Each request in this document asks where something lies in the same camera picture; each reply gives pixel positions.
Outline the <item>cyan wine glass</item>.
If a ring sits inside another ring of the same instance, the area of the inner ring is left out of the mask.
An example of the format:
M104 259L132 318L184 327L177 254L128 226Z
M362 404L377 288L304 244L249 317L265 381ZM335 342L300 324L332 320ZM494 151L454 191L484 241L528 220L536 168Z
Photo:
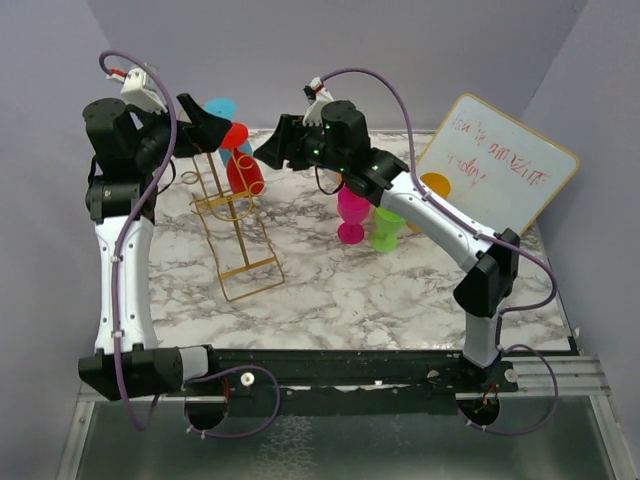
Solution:
M235 102L230 98L215 98L208 101L204 105L204 110L218 117L232 120L237 111L237 106ZM220 148L218 150L218 155L222 161L223 166L227 167L231 158L231 151L228 149Z

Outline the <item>red wine glass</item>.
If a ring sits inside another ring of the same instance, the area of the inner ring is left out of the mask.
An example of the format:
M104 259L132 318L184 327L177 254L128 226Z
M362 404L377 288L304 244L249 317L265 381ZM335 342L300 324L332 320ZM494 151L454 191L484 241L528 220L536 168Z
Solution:
M218 153L226 168L226 175L234 194L249 191L253 196L264 192L265 180L260 167L253 157L248 128L233 122Z

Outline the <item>pink wine glass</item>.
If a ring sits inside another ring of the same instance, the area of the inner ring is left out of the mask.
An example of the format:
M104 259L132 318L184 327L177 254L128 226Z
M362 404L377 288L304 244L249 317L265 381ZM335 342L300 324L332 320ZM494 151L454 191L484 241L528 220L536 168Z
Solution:
M337 211L342 219L337 229L338 238L345 244L360 243L365 236L363 221L369 214L371 204L368 200L355 195L347 187L338 193Z

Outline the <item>gold wire glass rack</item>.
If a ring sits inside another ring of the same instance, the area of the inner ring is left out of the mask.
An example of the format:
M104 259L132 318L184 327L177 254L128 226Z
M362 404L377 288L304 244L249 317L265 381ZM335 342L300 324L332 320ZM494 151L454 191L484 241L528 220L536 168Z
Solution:
M249 191L234 194L218 150L194 157L181 182L192 188L189 207L203 227L226 301L245 299L285 282L260 210L266 182L259 196Z

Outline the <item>green wine glass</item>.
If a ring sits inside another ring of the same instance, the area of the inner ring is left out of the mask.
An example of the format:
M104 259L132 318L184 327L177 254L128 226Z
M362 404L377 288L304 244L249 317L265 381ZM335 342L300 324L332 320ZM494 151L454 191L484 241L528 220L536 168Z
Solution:
M383 207L375 209L375 230L370 236L371 246L380 253L389 253L398 246L398 233L406 221Z

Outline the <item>yellow wine glass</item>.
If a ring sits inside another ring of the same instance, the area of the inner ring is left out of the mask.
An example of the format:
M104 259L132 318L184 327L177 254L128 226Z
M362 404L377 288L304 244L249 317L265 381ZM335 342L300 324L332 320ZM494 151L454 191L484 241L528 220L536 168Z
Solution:
M451 184L444 176L436 172L427 172L420 176L420 180L435 194L447 199L451 192Z

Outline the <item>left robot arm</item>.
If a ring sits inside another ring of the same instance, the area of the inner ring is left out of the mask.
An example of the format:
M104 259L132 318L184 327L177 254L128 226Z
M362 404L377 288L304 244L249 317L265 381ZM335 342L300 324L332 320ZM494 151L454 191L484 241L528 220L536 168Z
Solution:
M83 111L94 149L85 203L99 244L101 307L94 352L79 359L78 374L110 401L173 394L186 383L206 395L220 385L212 347L161 348L151 318L154 173L175 158L215 152L231 128L189 94L177 100L185 121L116 98L93 101Z

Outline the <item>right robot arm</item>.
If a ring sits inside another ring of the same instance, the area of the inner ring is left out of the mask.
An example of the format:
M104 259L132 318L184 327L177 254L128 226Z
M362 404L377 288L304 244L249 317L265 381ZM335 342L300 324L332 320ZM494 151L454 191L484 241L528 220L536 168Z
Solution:
M465 273L454 290L466 320L467 361L459 378L472 391L494 381L502 325L498 309L518 274L520 238L513 230L497 233L415 185L405 162L372 146L365 116L347 100L324 105L312 124L300 115L281 115L254 156L274 170L319 167L338 173L356 196L408 221L441 247Z

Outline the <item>yellow framed whiteboard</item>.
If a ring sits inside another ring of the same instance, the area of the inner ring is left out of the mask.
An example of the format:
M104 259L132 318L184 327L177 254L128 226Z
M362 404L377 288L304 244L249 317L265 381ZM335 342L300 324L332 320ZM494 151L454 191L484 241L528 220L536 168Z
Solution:
M575 175L579 158L474 95L460 96L417 159L447 201L498 232L523 234Z

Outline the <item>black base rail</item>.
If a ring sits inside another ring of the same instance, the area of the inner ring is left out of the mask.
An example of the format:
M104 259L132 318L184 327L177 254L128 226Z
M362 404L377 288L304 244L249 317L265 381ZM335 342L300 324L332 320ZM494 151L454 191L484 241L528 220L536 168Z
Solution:
M181 348L162 349L169 396L233 417L453 415L458 395L517 389L506 375L512 362L479 368L458 350L198 350L198 359L186 362Z

